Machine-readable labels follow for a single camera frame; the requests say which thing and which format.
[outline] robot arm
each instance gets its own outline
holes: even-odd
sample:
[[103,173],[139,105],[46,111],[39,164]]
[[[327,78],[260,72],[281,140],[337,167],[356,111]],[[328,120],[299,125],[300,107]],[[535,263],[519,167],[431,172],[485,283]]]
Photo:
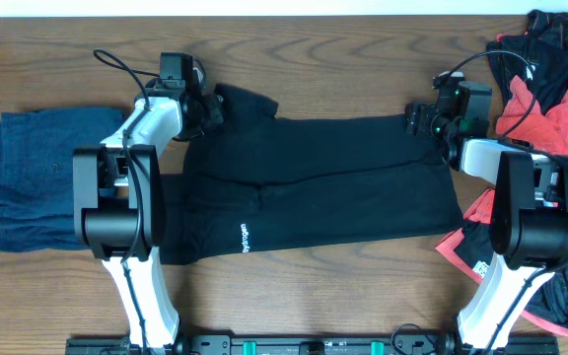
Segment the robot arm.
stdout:
[[568,157],[554,161],[521,145],[485,139],[492,90],[458,72],[440,80],[445,74],[434,78],[435,105],[405,108],[406,130],[438,139],[451,168],[496,185],[490,224],[495,252],[457,317],[457,342],[463,349],[503,348],[533,294],[553,276],[550,267],[568,259]]
[[[166,211],[158,158],[172,139],[202,135],[223,120],[218,98],[200,93],[203,73],[193,67],[192,57],[162,53],[160,63],[159,79],[146,88],[150,106],[146,107],[146,100],[137,99],[135,110],[115,133],[98,146],[74,153],[76,235],[103,261],[117,286],[128,314],[130,344],[153,349],[180,344],[179,316],[170,301],[159,260]],[[133,172],[128,169],[125,150],[135,163],[141,205],[135,198]],[[127,188],[128,196],[120,196],[120,188]],[[143,238],[138,241],[139,209],[144,226]],[[136,257],[122,260],[133,243]]]

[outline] wooden table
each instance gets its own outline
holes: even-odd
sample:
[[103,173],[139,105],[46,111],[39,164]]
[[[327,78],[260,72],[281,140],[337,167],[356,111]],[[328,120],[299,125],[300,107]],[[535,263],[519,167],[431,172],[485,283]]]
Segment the wooden table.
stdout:
[[[0,112],[128,109],[132,79],[97,62],[104,47],[157,70],[162,50],[203,59],[211,82],[268,95],[279,116],[355,117],[433,101],[431,77],[525,17],[0,19]],[[496,88],[485,60],[465,68]],[[502,111],[494,95],[491,116]],[[163,171],[179,172],[173,144]],[[466,208],[486,186],[454,175]],[[476,284],[435,250],[441,236],[257,252],[165,267],[188,332],[391,333],[404,322],[448,326]],[[520,320],[518,332],[540,332]],[[110,276],[88,251],[0,253],[0,354],[58,354],[74,334],[124,334]],[[561,339],[568,354],[568,338]]]

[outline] folded blue cloth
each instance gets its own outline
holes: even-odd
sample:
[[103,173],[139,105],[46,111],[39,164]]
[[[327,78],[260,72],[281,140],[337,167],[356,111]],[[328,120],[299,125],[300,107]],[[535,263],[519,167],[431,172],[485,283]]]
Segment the folded blue cloth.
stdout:
[[0,251],[85,248],[74,235],[73,152],[122,123],[107,107],[1,115]]

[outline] black cable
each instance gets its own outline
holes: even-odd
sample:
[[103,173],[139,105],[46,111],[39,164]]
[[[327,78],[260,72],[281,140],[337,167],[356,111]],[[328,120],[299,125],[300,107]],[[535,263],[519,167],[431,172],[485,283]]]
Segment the black cable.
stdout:
[[122,263],[122,268],[124,269],[124,277],[126,278],[126,284],[128,285],[128,293],[130,293],[130,298],[133,300],[133,306],[135,306],[135,313],[139,317],[139,326],[142,329],[142,355],[148,354],[148,340],[146,339],[146,320],[142,314],[142,309],[139,307],[139,302],[137,301],[137,295],[135,295],[135,288],[133,287],[133,280],[130,277],[130,268],[126,262]]
[[[521,59],[525,65],[527,65],[528,70],[530,71],[530,73],[532,74],[532,82],[535,81],[535,72],[533,71],[532,66],[530,65],[529,62],[527,62],[525,60],[525,58],[515,52],[509,51],[509,50],[503,50],[503,49],[492,49],[492,50],[486,50],[486,51],[482,51],[480,53],[476,53],[473,56],[471,56],[470,58],[464,60],[462,63],[458,64],[455,68],[451,69],[450,72],[448,72],[447,74],[445,74],[445,78],[443,79],[443,81],[441,82],[440,85],[444,85],[444,83],[447,82],[447,80],[449,80],[449,78],[451,78],[451,76],[453,75],[453,73],[455,73],[456,71],[460,70],[460,68],[462,68],[466,63],[482,57],[484,55],[489,55],[489,54],[508,54],[508,55],[512,55],[515,56],[519,59]],[[505,132],[503,132],[503,134],[501,134],[500,139],[503,139],[505,137],[508,136],[508,134],[510,134],[513,130],[515,130],[518,126],[521,125],[521,123],[523,123],[523,121],[525,121],[526,118],[528,118],[528,116],[530,115],[530,113],[532,113],[532,109],[533,106],[536,103],[536,93],[532,93],[532,102],[530,103],[530,106],[528,107],[528,109],[526,110],[526,112],[523,114],[523,116],[521,116],[521,118],[514,124],[512,125],[512,127],[510,127],[508,130],[506,130]]]
[[[534,149],[534,148],[524,149],[523,147],[516,146],[516,145],[510,145],[510,144],[505,144],[505,145],[511,146],[511,147],[514,147],[514,148],[517,148],[517,149],[525,150],[528,153],[540,154],[540,155],[543,155],[543,156],[549,158],[550,160],[558,163],[562,167],[563,175],[564,175],[564,171],[568,171],[568,164],[562,158],[560,158],[558,156],[555,156],[553,154],[550,154],[550,153],[547,153],[547,152],[544,152],[544,151],[540,151],[540,150],[537,150],[537,149]],[[499,332],[503,328],[503,325],[508,321],[508,318],[512,315],[512,312],[517,307],[517,305],[521,302],[521,299],[523,298],[525,293],[528,291],[528,289],[530,289],[530,287],[532,286],[532,283],[535,281],[535,279],[537,277],[544,275],[544,274],[547,274],[549,272],[558,271],[558,270],[566,267],[567,265],[568,265],[568,257],[566,257],[565,259],[563,259],[562,261],[556,263],[555,265],[553,265],[551,267],[546,267],[546,268],[543,268],[542,270],[538,270],[535,273],[533,273],[532,275],[530,275],[530,277],[528,277],[525,284],[523,285],[523,288],[521,289],[521,291],[519,292],[517,297],[514,299],[514,302],[512,303],[512,305],[510,305],[510,308],[508,309],[508,311],[505,313],[505,315],[501,319],[501,322],[499,322],[497,324],[497,327],[494,331],[494,334],[490,338],[490,341],[488,341],[488,345],[485,347],[485,349],[483,351],[481,351],[481,354],[487,354],[492,349],[492,346],[494,345],[494,342],[496,341],[496,338],[499,335]]]
[[[102,53],[102,54],[106,55],[107,57],[115,60],[115,58],[108,55],[107,52],[104,49],[95,49],[94,50],[94,56],[96,57],[96,59],[100,60],[102,63],[108,65],[111,68],[127,71],[126,69],[124,69],[123,67],[121,67],[119,65],[115,65],[115,64],[113,64],[109,61],[106,61],[104,58],[100,57],[98,55],[98,53]],[[143,71],[143,70],[132,70],[132,71],[135,74],[148,75],[148,76],[154,76],[154,77],[159,78],[159,74],[156,74],[156,73],[151,73],[151,72],[147,72],[147,71]]]
[[[109,58],[111,58],[115,63],[119,64],[119,65],[115,65],[113,63],[110,63],[106,60],[104,60],[102,57],[100,57],[98,55],[98,53],[101,53]],[[116,68],[119,70],[123,70],[125,72],[128,72],[128,74],[130,74],[130,76],[135,80],[135,83],[137,83],[137,86],[139,86],[139,90],[142,92],[142,95],[144,96],[144,100],[146,101],[146,105],[144,106],[145,109],[149,109],[150,108],[150,99],[148,98],[148,94],[146,93],[146,89],[144,88],[144,84],[142,84],[142,81],[139,80],[139,78],[137,77],[137,75],[135,75],[135,73],[140,73],[143,75],[152,75],[152,76],[159,76],[157,74],[154,73],[148,73],[148,72],[142,72],[140,70],[132,70],[130,67],[128,67],[128,65],[126,65],[123,61],[121,61],[118,57],[114,56],[113,54],[111,54],[110,52],[101,49],[101,48],[96,48],[94,49],[94,56],[96,57],[96,59],[100,60],[102,63],[108,65],[111,68]]]
[[[399,332],[400,332],[404,327],[406,327],[406,326],[411,326],[411,327],[414,327],[414,328],[416,328],[416,329],[422,330],[422,328],[421,328],[419,325],[417,325],[417,324],[414,324],[414,323],[405,323],[405,324],[399,326],[398,328],[396,328],[396,329],[393,331],[393,333],[391,334],[390,343],[391,343],[391,346],[393,347],[393,350],[395,350],[395,351],[396,351],[398,354],[400,354],[400,355],[408,355],[408,354],[406,354],[404,351],[400,350],[397,346],[395,346],[395,335],[396,335],[397,333],[399,333]],[[435,346],[436,346],[435,341],[433,341],[433,339],[431,339],[431,338],[429,337],[429,335],[427,335],[427,334],[423,334],[423,335],[424,335],[424,337],[431,343],[431,345],[433,345],[433,350],[432,350],[432,351],[429,351],[429,352],[427,352],[427,353],[424,353],[424,354],[422,354],[422,355],[431,355],[431,354],[433,354],[433,353],[435,352]]]
[[[119,64],[119,66],[112,64],[112,63],[109,63],[106,60],[102,59],[98,55],[98,53],[101,53],[101,54],[109,57],[115,63]],[[130,148],[128,147],[128,140],[130,139],[131,133],[132,133],[133,129],[135,128],[135,126],[137,125],[137,123],[139,122],[139,120],[144,115],[146,115],[146,113],[150,109],[150,99],[148,97],[148,94],[146,93],[146,89],[144,88],[144,85],[142,84],[141,80],[139,80],[137,75],[135,75],[135,71],[133,71],[130,67],[128,67],[128,65],[126,65],[123,61],[121,61],[119,58],[117,58],[113,54],[109,53],[108,51],[106,51],[104,49],[99,49],[99,48],[94,49],[94,56],[98,60],[100,60],[102,63],[104,63],[104,64],[106,64],[110,67],[117,68],[117,69],[124,70],[124,71],[128,72],[128,74],[130,74],[130,76],[135,80],[135,82],[139,86],[139,89],[141,90],[142,96],[144,97],[144,100],[145,100],[145,103],[146,103],[144,105],[144,109],[138,114],[137,117],[135,117],[135,119],[131,122],[131,124],[126,129],[124,129],[122,131],[122,152],[124,154],[124,158],[126,159],[126,165],[128,167],[128,170],[130,171],[130,176],[132,178],[133,186],[134,186],[134,189],[135,189],[135,198],[137,200],[137,222],[135,224],[135,236],[133,238],[133,242],[132,242],[130,248],[128,249],[128,251],[122,257],[121,264],[122,264],[122,268],[124,269],[124,277],[126,278],[126,283],[128,284],[128,291],[130,293],[131,300],[132,300],[133,305],[135,307],[137,317],[139,317],[139,325],[141,327],[141,332],[142,332],[142,354],[147,355],[148,354],[148,341],[146,339],[146,320],[144,319],[144,315],[142,314],[141,308],[139,307],[139,302],[137,301],[137,295],[135,295],[135,290],[133,288],[133,281],[130,277],[130,269],[128,268],[128,264],[127,264],[128,258],[130,258],[135,253],[135,249],[140,244],[140,241],[141,241],[141,239],[143,238],[143,235],[144,235],[144,230],[143,230],[144,229],[144,210],[143,210],[142,189],[141,189],[141,185],[140,185],[140,182],[139,182],[139,176],[137,175],[137,170],[135,169],[135,163],[133,162],[133,158],[130,154]]]

